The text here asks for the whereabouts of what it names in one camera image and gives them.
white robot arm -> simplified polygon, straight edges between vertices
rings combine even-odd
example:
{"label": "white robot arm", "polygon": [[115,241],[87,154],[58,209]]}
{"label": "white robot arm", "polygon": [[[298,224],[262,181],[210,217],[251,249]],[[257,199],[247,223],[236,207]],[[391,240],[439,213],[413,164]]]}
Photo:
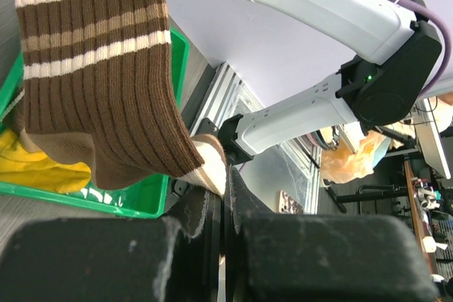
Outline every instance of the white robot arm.
{"label": "white robot arm", "polygon": [[[249,0],[286,13],[357,53],[318,85],[220,129],[235,163],[337,124],[402,120],[442,51],[428,19],[389,0]],[[423,1],[414,0],[424,6]]]}

wall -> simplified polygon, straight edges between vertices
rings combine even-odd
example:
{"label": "wall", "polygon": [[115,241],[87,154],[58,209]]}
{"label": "wall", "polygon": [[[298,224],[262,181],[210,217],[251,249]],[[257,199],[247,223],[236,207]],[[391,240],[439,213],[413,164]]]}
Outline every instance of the wall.
{"label": "wall", "polygon": [[[453,0],[425,2],[453,25]],[[318,83],[354,55],[304,24],[244,0],[168,0],[168,6],[209,63],[228,61],[264,105]]]}

orange plastic bag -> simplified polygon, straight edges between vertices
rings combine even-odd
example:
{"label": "orange plastic bag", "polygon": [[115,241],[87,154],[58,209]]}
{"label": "orange plastic bag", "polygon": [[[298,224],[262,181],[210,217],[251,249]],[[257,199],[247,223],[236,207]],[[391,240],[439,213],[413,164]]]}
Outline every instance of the orange plastic bag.
{"label": "orange plastic bag", "polygon": [[383,135],[370,131],[360,142],[360,149],[356,154],[353,154],[343,141],[340,141],[336,151],[323,151],[321,178],[343,184],[372,174],[374,151],[384,139]]}

desk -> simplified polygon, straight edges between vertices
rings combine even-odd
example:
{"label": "desk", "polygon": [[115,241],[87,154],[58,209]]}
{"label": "desk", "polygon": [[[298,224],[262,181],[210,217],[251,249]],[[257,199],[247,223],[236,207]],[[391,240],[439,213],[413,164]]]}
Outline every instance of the desk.
{"label": "desk", "polygon": [[404,173],[406,175],[406,184],[408,187],[408,198],[409,204],[411,206],[411,215],[412,215],[412,224],[413,230],[415,234],[415,239],[417,240],[418,245],[422,251],[423,258],[427,262],[431,272],[434,274],[437,270],[435,270],[435,265],[433,264],[433,254],[429,254],[425,250],[425,246],[423,245],[423,238],[429,235],[428,228],[425,226],[419,212],[418,212],[418,205],[415,200],[415,196],[417,195],[415,188],[412,184],[412,168],[410,161],[404,161]]}

purple cable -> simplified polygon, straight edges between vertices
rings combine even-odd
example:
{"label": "purple cable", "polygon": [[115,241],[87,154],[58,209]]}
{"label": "purple cable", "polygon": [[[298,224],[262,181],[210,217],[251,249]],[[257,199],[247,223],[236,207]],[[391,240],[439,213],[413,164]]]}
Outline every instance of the purple cable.
{"label": "purple cable", "polygon": [[442,35],[444,36],[444,43],[445,43],[445,48],[444,48],[444,59],[442,60],[442,63],[437,70],[436,74],[433,76],[433,78],[430,80],[428,84],[423,88],[423,90],[420,92],[420,94],[426,93],[428,90],[430,90],[434,84],[439,80],[441,75],[444,73],[445,69],[448,66],[448,63],[450,61],[450,55],[452,53],[452,38],[450,36],[449,29],[447,27],[447,24],[434,12],[428,10],[427,8],[417,4],[414,1],[411,0],[398,0],[398,5],[407,8],[408,10],[412,12],[419,13],[420,15],[428,18],[431,20],[440,30]]}

